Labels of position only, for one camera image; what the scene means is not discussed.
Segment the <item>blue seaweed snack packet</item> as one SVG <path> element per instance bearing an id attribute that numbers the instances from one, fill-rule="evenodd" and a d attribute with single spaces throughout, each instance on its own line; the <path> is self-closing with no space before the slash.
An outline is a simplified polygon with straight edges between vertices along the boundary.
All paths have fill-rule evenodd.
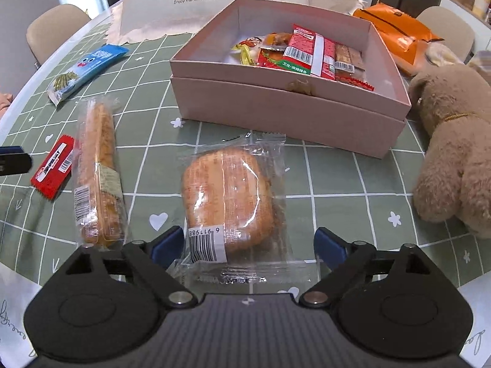
<path id="1" fill-rule="evenodd" d="M 87 54 L 53 79 L 47 90 L 49 100 L 58 106 L 128 52 L 127 48 L 106 44 Z"/>

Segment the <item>red cracker stick packet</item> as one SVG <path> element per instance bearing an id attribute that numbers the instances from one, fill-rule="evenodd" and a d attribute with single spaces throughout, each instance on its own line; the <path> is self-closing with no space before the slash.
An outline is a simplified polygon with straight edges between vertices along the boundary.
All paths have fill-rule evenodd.
<path id="1" fill-rule="evenodd" d="M 334 57 L 335 43 L 331 39 L 295 24 L 279 67 L 334 81 Z"/>

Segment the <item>beige dining chair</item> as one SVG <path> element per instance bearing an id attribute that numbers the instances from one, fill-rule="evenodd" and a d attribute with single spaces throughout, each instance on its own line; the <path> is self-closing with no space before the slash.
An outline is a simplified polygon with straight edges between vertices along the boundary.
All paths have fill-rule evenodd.
<path id="1" fill-rule="evenodd" d="M 91 18 L 81 8 L 60 4 L 35 19 L 27 28 L 27 45 L 41 66 Z"/>

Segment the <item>red roast duck snack bag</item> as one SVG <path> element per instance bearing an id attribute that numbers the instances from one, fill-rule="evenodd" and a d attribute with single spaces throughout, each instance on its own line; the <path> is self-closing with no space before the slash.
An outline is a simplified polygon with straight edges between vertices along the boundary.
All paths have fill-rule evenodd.
<path id="1" fill-rule="evenodd" d="M 261 45 L 257 65 L 310 75 L 313 51 L 308 46 Z"/>

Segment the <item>green checkered tablecloth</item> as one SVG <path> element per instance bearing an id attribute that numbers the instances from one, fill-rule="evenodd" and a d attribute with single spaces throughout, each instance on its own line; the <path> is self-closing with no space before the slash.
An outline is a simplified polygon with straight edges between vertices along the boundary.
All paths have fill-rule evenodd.
<path id="1" fill-rule="evenodd" d="M 185 225 L 180 175 L 207 145 L 241 130 L 181 117 L 170 82 L 170 59 L 187 35 L 165 36 L 130 47 L 120 62 L 54 106 L 48 86 L 77 59 L 104 42 L 105 23 L 86 31 L 62 56 L 27 82 L 7 117 L 4 144 L 18 145 L 41 164 L 60 136 L 76 133 L 78 102 L 96 96 L 117 100 L 114 116 L 117 164 L 130 234 L 152 239 Z M 340 237 L 362 239 L 382 249 L 415 242 L 457 285 L 490 270 L 490 243 L 464 224 L 422 221 L 412 207 L 428 139 L 409 118 L 394 148 L 382 159 L 288 139 L 284 146 L 285 218 L 296 258 L 315 267 L 313 233 L 326 227 Z M 29 174 L 1 180 L 1 261 L 25 278 L 44 284 L 76 249 L 72 188 L 50 201 L 33 189 Z"/>

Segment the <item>pink storage box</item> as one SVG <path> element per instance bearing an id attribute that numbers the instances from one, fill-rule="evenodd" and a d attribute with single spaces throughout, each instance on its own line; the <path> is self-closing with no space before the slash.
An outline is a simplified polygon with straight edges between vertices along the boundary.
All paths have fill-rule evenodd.
<path id="1" fill-rule="evenodd" d="M 306 74 L 236 62 L 231 48 L 248 36 L 301 25 L 358 50 L 369 90 Z M 281 133 L 383 157 L 404 129 L 410 102 L 374 25 L 288 2 L 235 0 L 170 61 L 172 86 L 186 119 Z"/>

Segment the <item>orange snack bag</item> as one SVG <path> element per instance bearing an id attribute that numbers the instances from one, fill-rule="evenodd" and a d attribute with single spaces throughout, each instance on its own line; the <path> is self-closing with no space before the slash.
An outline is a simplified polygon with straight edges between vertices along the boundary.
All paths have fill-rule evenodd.
<path id="1" fill-rule="evenodd" d="M 428 47 L 444 41 L 416 18 L 382 2 L 358 8 L 353 16 L 374 25 L 396 66 L 409 76 L 415 76 L 427 66 Z"/>

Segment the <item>brown plush dog toy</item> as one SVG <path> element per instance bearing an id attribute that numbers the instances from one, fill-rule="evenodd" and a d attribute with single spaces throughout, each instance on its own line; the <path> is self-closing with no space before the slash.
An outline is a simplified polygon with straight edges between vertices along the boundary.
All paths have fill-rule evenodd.
<path id="1" fill-rule="evenodd" d="M 490 85 L 463 64 L 421 71 L 409 98 L 429 135 L 413 191 L 425 221 L 452 217 L 481 238 L 490 236 Z"/>

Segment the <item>small red candy packet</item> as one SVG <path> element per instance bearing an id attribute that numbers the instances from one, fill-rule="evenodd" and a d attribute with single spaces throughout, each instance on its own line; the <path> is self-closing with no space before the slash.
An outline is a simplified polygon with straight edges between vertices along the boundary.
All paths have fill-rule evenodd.
<path id="1" fill-rule="evenodd" d="M 43 197 L 53 200 L 71 174 L 74 138 L 62 135 L 31 178 L 31 185 Z"/>

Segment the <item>long bread stick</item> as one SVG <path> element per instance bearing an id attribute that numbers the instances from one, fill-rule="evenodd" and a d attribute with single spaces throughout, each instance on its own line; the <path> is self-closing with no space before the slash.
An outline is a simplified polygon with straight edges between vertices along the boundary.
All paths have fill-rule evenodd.
<path id="1" fill-rule="evenodd" d="M 128 230 L 116 157 L 117 107 L 118 100 L 108 96 L 83 100 L 74 143 L 76 227 L 84 244 L 102 250 L 121 247 Z"/>

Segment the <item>beige chair right side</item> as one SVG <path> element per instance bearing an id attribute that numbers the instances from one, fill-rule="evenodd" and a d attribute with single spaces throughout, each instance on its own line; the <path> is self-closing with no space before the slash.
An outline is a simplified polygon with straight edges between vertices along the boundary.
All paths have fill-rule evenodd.
<path id="1" fill-rule="evenodd" d="M 474 45 L 474 31 L 456 13 L 441 6 L 426 8 L 416 17 L 443 39 L 443 43 L 461 60 L 465 61 Z"/>

